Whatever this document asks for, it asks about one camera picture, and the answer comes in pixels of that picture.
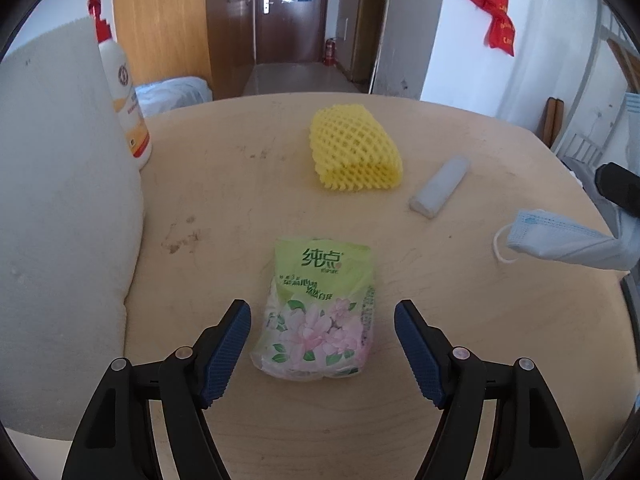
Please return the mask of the dark brown entrance door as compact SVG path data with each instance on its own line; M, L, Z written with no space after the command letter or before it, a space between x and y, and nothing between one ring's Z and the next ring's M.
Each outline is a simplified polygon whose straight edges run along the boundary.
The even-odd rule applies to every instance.
M326 31L327 2L255 0L256 62L319 62Z

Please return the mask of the light blue fabric bundle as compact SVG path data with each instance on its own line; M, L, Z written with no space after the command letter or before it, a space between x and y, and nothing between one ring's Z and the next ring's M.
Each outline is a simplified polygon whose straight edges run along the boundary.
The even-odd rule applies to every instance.
M144 118L214 100L206 80L195 76L155 81L134 90Z

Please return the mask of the white foam tube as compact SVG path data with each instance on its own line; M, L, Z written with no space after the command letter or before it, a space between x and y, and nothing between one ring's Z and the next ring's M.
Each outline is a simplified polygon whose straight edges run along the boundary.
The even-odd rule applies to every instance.
M434 219L468 173L470 161L463 156L447 160L419 192L409 200L409 208L427 219Z

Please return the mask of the brown wooden folding chair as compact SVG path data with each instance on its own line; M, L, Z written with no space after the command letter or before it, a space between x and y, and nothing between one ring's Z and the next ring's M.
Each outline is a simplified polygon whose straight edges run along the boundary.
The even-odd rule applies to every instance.
M547 148L552 145L560 134L564 119L564 102L557 98L549 98L544 108L541 122L541 141Z

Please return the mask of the green floral tissue pack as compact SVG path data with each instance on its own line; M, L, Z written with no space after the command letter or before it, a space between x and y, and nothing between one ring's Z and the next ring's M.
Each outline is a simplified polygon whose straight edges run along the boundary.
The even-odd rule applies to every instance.
M294 382L356 375L372 346L374 308L370 247L327 238L278 240L250 359L263 373Z

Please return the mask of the white lotion pump bottle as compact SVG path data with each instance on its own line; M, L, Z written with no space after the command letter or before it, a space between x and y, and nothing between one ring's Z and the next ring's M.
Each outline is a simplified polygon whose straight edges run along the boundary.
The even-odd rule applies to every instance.
M102 1L88 0L87 6L96 28L96 41L115 114L124 130L129 151L138 168L142 169L151 156L152 142L134 88L126 53L115 41L107 19L102 18Z

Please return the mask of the red fire extinguisher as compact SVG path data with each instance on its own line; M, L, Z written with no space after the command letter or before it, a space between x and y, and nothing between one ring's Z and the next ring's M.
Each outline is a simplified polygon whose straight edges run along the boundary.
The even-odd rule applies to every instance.
M326 43L324 44L323 50L323 60L322 63L325 66L334 66L335 65L335 48L336 43L334 38L328 38Z

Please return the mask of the red hanging cloth bags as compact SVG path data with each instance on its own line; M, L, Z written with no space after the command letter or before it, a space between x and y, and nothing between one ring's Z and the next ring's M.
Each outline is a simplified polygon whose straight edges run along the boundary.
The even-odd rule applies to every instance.
M514 56L515 27L508 14L509 0L470 0L490 16L486 44Z

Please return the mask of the yellow foam fruit net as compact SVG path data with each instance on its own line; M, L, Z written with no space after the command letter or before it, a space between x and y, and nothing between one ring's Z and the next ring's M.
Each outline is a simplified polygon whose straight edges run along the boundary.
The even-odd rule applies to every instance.
M390 190L404 175L395 142L361 104L318 110L309 144L314 170L332 191Z

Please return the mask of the light wood wardrobe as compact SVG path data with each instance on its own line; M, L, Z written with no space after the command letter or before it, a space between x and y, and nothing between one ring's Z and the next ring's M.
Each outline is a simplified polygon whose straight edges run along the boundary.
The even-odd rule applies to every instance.
M112 6L136 84L194 76L216 100L243 93L254 66L252 0L113 0Z

